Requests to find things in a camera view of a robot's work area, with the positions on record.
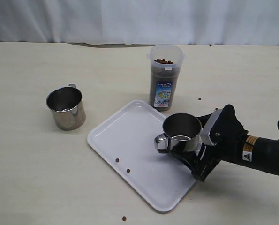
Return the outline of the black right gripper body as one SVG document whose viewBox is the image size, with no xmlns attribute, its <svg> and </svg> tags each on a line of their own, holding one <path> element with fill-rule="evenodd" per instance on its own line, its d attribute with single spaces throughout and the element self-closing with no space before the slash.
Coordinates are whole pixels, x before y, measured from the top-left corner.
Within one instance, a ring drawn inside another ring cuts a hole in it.
<svg viewBox="0 0 279 225">
<path fill-rule="evenodd" d="M 235 108 L 231 104 L 225 105 L 214 128 L 211 138 L 217 142 L 215 146 L 204 145 L 198 170 L 192 173 L 193 177 L 203 182 L 221 161 L 232 162 L 236 157 L 237 147 L 243 136 L 248 134 L 244 126 L 235 115 Z"/>
</svg>

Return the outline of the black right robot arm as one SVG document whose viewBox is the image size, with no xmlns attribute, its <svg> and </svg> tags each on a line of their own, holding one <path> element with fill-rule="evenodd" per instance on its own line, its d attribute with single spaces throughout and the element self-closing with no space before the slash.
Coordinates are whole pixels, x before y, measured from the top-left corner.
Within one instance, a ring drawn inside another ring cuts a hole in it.
<svg viewBox="0 0 279 225">
<path fill-rule="evenodd" d="M 199 153 L 176 147 L 171 155 L 204 181 L 220 161 L 252 168 L 279 176 L 279 139 L 248 134 L 237 120 L 235 108 L 227 104 L 211 114 L 198 117 L 202 125 Z"/>
</svg>

